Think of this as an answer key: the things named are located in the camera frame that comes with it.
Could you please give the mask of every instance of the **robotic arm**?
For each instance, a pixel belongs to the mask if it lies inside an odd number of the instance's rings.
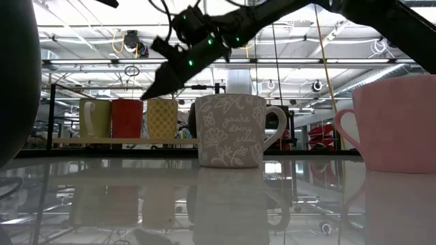
[[[190,49],[173,47],[156,37],[151,48],[168,61],[156,71],[155,82],[141,99],[175,93],[219,57],[228,61],[232,48],[245,45],[263,27],[311,3],[375,28],[425,70],[436,74],[436,27],[398,0],[268,0],[223,16],[204,15],[194,6],[172,20],[177,37]]]

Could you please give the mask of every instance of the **ceiling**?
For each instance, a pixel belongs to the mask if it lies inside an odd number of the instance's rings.
[[[138,35],[147,45],[156,35],[165,37],[168,33],[167,16],[155,10],[146,0],[118,0],[120,3],[117,9],[113,9],[94,0],[33,0],[35,14],[37,18],[38,31],[40,33],[41,47],[55,53],[57,59],[131,59],[132,53],[126,50],[117,53],[114,51],[121,49],[122,35],[127,30],[138,30]],[[175,1],[167,0],[171,12],[177,13],[185,9],[189,4],[193,5],[196,1]],[[428,7],[413,7],[417,13],[421,14],[431,22],[436,22],[436,7],[433,7],[432,1],[425,1]],[[406,1],[407,5],[417,6],[417,1]],[[220,15],[236,7],[224,0],[202,0],[200,8],[204,13],[211,16]],[[338,14],[332,14],[317,7],[320,20],[320,31],[322,37],[334,35],[330,41],[325,44],[325,55],[329,59],[390,59],[390,58],[408,58],[397,48],[391,48],[384,40],[380,39],[380,34],[371,27],[356,25]],[[171,44],[178,43],[173,32],[170,38]],[[263,28],[247,44],[248,49],[235,49],[232,51],[232,59],[258,58],[267,59],[275,58],[276,53],[279,59],[298,59],[298,58],[322,58],[320,52],[320,42],[316,26],[315,8],[308,5],[292,14],[284,16],[275,23],[274,29],[269,26]],[[150,51],[150,59],[163,58],[160,54]],[[72,66],[60,66],[59,72],[52,71],[51,82],[57,81],[59,84],[66,86],[103,86],[115,88],[125,86],[127,77],[122,81],[115,71],[114,66],[104,66],[105,72],[67,72]],[[139,76],[130,80],[129,85],[141,86],[146,88],[154,80],[154,70],[158,64],[142,65],[143,71]],[[333,67],[328,69],[329,78],[332,81],[334,89],[343,86],[349,81],[358,78],[362,74],[371,71],[374,67],[366,67],[364,63],[360,67]],[[215,82],[226,83],[227,70],[234,69],[230,65],[211,66],[205,69],[193,79],[188,81],[189,85],[205,84],[211,85]],[[268,83],[271,81],[277,85],[281,81],[281,92],[283,96],[295,97],[313,97],[311,85],[316,80],[326,83],[326,72],[320,65],[317,67],[286,67],[280,65],[275,67],[275,63],[269,67],[251,67],[248,69],[252,82],[259,83],[261,88],[259,92],[264,97],[274,97],[279,95],[279,91],[269,88]],[[49,84],[48,72],[44,72],[43,84]],[[139,97],[143,90],[114,90],[111,89],[111,97]],[[213,90],[207,91],[183,91],[179,97],[198,97],[205,94],[211,94]],[[324,89],[318,96],[327,93]],[[77,97],[75,94],[63,93],[60,97]],[[71,101],[65,101],[66,104],[73,104]],[[304,106],[310,101],[299,101],[296,106]]]

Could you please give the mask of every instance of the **shelf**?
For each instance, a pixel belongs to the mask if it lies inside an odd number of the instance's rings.
[[[54,138],[53,144],[177,144],[186,145],[198,143],[197,139],[111,139],[111,138]]]

